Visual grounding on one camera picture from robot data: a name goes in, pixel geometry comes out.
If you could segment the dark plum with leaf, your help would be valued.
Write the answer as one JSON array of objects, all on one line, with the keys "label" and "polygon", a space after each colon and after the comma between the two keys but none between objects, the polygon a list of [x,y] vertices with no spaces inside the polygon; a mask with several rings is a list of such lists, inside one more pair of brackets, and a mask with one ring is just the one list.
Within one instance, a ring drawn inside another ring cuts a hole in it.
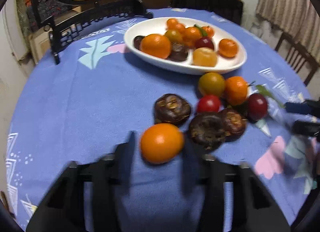
[{"label": "dark plum with leaf", "polygon": [[284,104],[263,85],[256,85],[257,92],[252,93],[247,99],[247,117],[252,121],[259,121],[268,114],[268,100],[272,99],[280,108],[285,108]]}]

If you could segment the tangerine with leaf back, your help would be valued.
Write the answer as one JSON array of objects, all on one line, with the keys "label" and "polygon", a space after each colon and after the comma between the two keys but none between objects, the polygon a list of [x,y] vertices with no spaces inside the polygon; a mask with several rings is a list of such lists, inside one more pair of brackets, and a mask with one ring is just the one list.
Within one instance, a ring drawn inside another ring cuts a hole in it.
[{"label": "tangerine with leaf back", "polygon": [[247,99],[248,83],[240,76],[225,80],[225,99],[231,106],[243,104]]}]

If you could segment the small red tomato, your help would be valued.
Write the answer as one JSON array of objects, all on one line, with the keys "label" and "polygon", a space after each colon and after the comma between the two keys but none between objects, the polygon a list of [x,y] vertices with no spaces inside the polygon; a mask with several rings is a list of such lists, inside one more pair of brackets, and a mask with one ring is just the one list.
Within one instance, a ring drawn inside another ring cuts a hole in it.
[{"label": "small red tomato", "polygon": [[196,112],[219,112],[221,107],[221,101],[219,97],[215,95],[206,95],[203,96],[197,103]]}]

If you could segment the yellow green round fruit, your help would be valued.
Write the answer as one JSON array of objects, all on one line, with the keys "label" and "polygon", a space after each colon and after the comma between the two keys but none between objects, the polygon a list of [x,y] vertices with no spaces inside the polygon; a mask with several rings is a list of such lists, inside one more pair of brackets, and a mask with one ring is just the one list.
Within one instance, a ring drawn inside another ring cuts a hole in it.
[{"label": "yellow green round fruit", "polygon": [[209,72],[200,77],[198,89],[201,95],[215,95],[221,97],[225,90],[225,79],[216,72]]}]

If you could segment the orange kumquat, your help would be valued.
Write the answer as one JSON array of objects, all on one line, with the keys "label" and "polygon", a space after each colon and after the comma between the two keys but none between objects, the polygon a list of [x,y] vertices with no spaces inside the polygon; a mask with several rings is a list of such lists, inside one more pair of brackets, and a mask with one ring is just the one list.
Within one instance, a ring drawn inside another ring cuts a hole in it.
[{"label": "orange kumquat", "polygon": [[176,157],[184,147],[184,135],[172,124],[155,124],[140,139],[142,157],[151,164],[164,164]]},{"label": "orange kumquat", "polygon": [[176,26],[179,24],[176,18],[170,18],[167,20],[166,25],[168,30],[176,29]]}]

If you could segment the pale yellow persimmon fruit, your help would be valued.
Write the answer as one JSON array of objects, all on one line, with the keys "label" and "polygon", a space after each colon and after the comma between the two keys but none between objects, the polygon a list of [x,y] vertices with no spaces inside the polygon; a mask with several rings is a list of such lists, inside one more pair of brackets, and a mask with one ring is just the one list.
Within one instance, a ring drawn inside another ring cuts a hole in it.
[{"label": "pale yellow persimmon fruit", "polygon": [[208,47],[201,47],[193,52],[193,65],[204,67],[215,67],[217,54]]}]

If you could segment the tangerine with leaves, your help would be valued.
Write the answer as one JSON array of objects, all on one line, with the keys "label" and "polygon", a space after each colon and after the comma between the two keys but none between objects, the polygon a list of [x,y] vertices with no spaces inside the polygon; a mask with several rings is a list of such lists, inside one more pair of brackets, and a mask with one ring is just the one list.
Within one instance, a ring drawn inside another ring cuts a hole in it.
[{"label": "tangerine with leaves", "polygon": [[202,26],[200,27],[199,25],[194,25],[197,29],[199,29],[200,33],[202,34],[203,37],[208,37],[212,38],[215,34],[215,31],[213,28],[210,26]]}]

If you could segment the dark chestnut back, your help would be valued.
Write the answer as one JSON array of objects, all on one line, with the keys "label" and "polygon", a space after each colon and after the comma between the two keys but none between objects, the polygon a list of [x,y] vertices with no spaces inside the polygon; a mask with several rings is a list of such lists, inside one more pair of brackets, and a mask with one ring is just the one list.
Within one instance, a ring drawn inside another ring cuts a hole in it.
[{"label": "dark chestnut back", "polygon": [[181,126],[190,115],[190,104],[177,94],[164,94],[155,101],[153,106],[155,124],[167,123]]}]

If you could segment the small tangerine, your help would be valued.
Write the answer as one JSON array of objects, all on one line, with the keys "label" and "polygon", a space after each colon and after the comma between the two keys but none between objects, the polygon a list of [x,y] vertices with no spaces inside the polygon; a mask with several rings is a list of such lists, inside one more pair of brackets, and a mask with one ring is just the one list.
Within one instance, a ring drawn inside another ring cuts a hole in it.
[{"label": "small tangerine", "polygon": [[184,34],[186,28],[184,24],[178,23],[174,26],[174,30],[178,31],[180,34]]}]

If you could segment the tangerine front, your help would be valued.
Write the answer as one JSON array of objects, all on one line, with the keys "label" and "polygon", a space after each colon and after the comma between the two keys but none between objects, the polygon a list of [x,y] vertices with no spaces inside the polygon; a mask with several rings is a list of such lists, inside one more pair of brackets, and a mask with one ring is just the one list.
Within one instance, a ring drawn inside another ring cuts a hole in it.
[{"label": "tangerine front", "polygon": [[169,29],[164,34],[172,43],[183,43],[183,36],[177,31],[173,29]]}]

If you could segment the dark red plum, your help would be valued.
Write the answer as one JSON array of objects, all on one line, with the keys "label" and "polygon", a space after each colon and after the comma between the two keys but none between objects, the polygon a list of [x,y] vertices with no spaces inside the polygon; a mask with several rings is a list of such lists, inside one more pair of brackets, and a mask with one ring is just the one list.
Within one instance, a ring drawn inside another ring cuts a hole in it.
[{"label": "dark red plum", "polygon": [[202,37],[200,38],[199,40],[197,40],[195,42],[195,49],[199,49],[199,48],[202,48],[202,47],[206,47],[206,48],[209,48],[209,49],[212,49],[212,50],[215,50],[215,46],[214,46],[214,43],[212,41],[211,38],[209,37]]}]

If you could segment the dark brown water chestnut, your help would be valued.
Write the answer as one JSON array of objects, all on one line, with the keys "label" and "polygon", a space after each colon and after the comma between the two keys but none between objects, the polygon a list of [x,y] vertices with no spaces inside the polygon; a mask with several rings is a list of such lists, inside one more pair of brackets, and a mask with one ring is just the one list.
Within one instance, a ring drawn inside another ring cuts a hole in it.
[{"label": "dark brown water chestnut", "polygon": [[173,43],[171,53],[168,56],[168,59],[175,62],[186,61],[188,58],[188,51],[189,49],[185,45]]}]

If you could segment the large orange tangerine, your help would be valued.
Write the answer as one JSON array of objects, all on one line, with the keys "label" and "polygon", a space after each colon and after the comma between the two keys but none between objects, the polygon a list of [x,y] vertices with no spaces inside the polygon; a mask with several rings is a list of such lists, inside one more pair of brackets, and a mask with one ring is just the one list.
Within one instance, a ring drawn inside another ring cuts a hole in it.
[{"label": "large orange tangerine", "polygon": [[171,41],[160,34],[149,34],[140,43],[140,51],[161,59],[167,59],[171,54]]}]

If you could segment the blue patterned tablecloth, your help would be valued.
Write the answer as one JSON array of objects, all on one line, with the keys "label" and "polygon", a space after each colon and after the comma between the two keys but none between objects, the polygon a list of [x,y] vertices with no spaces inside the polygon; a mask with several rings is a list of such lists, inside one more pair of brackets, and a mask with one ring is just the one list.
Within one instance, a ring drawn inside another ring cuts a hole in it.
[{"label": "blue patterned tablecloth", "polygon": [[[17,223],[25,228],[65,165],[89,163],[112,152],[129,133],[153,124],[153,103],[173,93],[197,103],[198,76],[157,68],[129,52],[123,36],[139,18],[105,19],[60,53],[47,52],[33,70],[16,104],[7,144],[7,178]],[[223,144],[219,159],[246,161],[292,223],[310,189],[308,163],[315,140],[292,136],[283,125],[295,115],[271,103],[269,134],[249,125],[235,142]],[[151,166],[136,151],[129,192],[120,195],[124,231],[194,231],[203,202],[195,188],[181,190],[182,158]]]}]

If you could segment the black folded table panel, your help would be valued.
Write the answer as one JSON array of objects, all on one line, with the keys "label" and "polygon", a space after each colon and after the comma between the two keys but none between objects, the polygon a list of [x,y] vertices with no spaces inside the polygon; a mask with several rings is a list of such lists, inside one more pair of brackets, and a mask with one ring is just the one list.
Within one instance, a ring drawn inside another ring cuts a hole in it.
[{"label": "black folded table panel", "polygon": [[241,25],[243,6],[241,0],[173,0],[173,7],[175,8],[206,10],[237,25]]}]

